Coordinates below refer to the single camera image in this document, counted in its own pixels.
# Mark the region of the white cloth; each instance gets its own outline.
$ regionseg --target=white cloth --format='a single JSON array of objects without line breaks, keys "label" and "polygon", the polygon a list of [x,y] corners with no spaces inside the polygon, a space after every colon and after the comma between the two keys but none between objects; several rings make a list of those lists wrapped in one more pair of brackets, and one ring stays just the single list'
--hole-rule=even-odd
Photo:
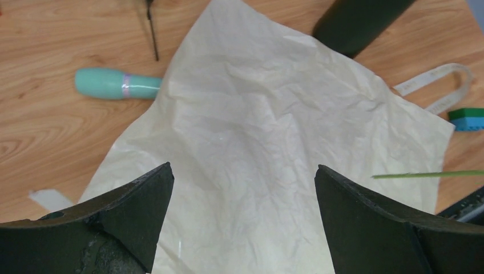
[{"label": "white cloth", "polygon": [[171,162],[153,273],[334,273],[318,164],[433,212],[438,179],[370,177],[442,170],[452,132],[312,37],[213,0],[80,201]]}]

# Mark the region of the wooden surface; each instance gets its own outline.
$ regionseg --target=wooden surface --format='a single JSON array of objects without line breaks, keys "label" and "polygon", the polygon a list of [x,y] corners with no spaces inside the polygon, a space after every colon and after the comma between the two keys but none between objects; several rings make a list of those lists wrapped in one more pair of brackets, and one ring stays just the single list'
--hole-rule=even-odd
[{"label": "wooden surface", "polygon": [[[47,212],[29,191],[56,188],[77,201],[114,140],[150,105],[74,90],[74,72],[101,66],[163,76],[208,0],[156,0],[155,62],[142,0],[0,0],[0,222]],[[247,0],[270,19],[310,33],[331,0]],[[459,106],[484,107],[484,38],[464,0],[419,0],[357,61],[388,85],[449,62],[476,81]],[[449,77],[407,99],[426,106],[459,82]],[[484,132],[455,133],[445,170],[484,169]],[[437,211],[484,178],[443,179]]]}]

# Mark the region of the turquoise handle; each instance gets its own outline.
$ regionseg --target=turquoise handle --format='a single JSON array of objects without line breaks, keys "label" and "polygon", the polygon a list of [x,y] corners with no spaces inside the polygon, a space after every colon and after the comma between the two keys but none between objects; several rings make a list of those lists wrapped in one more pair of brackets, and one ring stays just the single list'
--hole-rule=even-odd
[{"label": "turquoise handle", "polygon": [[110,68],[82,68],[75,74],[75,87],[81,94],[101,99],[155,99],[161,84],[161,78]]}]

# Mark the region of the bag strap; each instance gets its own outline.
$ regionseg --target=bag strap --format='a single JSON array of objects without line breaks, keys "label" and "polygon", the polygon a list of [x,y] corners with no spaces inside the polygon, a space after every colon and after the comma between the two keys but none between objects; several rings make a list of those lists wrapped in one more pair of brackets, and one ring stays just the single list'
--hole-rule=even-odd
[{"label": "bag strap", "polygon": [[435,82],[443,78],[444,76],[447,76],[448,74],[456,71],[463,71],[466,74],[465,82],[452,93],[445,95],[441,99],[437,100],[436,102],[425,108],[425,110],[429,111],[430,113],[438,115],[448,110],[453,105],[457,104],[469,92],[470,85],[472,83],[472,80],[474,79],[474,76],[472,75],[472,72],[468,67],[457,63],[445,64],[422,74],[419,74],[414,78],[411,78],[410,80],[394,86],[393,88],[397,90],[400,95],[406,96],[418,90],[419,88],[425,87],[428,84]]}]

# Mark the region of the dark green bottle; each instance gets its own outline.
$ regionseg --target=dark green bottle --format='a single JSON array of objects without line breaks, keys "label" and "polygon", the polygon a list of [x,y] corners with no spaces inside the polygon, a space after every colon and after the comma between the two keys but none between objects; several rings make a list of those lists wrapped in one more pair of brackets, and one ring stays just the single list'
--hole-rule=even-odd
[{"label": "dark green bottle", "polygon": [[336,0],[314,27],[313,36],[354,58],[415,0]]}]

